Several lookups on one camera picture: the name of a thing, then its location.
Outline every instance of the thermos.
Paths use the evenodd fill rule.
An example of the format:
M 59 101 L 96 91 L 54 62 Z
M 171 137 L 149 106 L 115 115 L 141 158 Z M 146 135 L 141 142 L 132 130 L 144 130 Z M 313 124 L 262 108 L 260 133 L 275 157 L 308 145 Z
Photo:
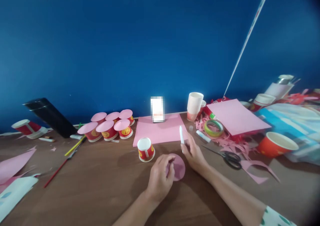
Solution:
M 46 98 L 38 98 L 24 103 L 24 105 L 52 127 L 64 138 L 76 134 L 76 128 L 52 105 Z

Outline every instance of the left hand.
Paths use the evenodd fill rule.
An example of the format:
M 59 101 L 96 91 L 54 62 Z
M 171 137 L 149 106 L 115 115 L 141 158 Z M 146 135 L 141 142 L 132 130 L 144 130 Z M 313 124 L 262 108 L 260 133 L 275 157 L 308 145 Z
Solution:
M 174 160 L 175 156 L 163 154 L 154 163 L 151 168 L 148 187 L 145 190 L 146 196 L 153 203 L 159 204 L 169 193 L 173 178 L 174 168 L 173 162 L 170 164 L 168 177 L 166 176 L 166 167 L 170 160 Z

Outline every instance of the forearm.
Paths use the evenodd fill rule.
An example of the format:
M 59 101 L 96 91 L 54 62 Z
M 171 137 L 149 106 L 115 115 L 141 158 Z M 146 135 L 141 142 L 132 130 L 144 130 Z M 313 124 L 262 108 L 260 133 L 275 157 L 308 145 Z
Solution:
M 142 226 L 157 206 L 158 204 L 148 199 L 145 192 L 143 192 L 113 226 Z
M 200 174 L 215 188 L 243 226 L 259 226 L 266 205 L 241 189 L 211 166 Z

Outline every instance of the right hand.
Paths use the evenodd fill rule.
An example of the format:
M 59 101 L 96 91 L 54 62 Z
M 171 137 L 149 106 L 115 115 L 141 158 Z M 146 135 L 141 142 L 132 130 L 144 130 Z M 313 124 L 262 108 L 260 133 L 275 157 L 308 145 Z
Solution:
M 193 170 L 202 175 L 209 167 L 209 164 L 204 159 L 199 146 L 196 145 L 190 133 L 188 133 L 188 142 L 186 144 L 190 147 L 190 151 L 185 144 L 181 144 L 183 154 L 186 156 L 188 163 L 193 168 Z

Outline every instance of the masking tape roll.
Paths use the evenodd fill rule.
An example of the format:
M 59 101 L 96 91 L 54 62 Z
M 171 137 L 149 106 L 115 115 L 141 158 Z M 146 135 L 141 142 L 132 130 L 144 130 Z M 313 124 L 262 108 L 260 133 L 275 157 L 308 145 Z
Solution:
M 219 132 L 214 132 L 212 131 L 208 125 L 213 125 L 213 126 L 216 126 L 218 129 L 219 129 Z M 216 120 L 207 120 L 204 124 L 204 130 L 205 132 L 211 136 L 211 137 L 214 137 L 214 138 L 218 138 L 222 135 L 222 133 L 224 132 L 224 126 L 222 125 L 221 122 L 218 122 Z

